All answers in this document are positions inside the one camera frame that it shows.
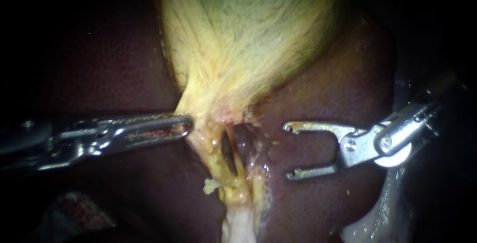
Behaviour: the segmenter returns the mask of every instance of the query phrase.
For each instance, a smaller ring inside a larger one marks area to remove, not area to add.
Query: clip applier jaw
[[[296,168],[292,173],[287,173],[286,178],[288,180],[303,180],[337,174],[369,161],[374,161],[385,167],[401,164],[409,156],[411,144],[406,145],[392,156],[375,150],[375,137],[390,123],[391,121],[385,120],[369,130],[331,122],[294,121],[285,123],[283,130],[294,134],[300,132],[330,132],[336,137],[339,144],[335,163],[311,169]]]

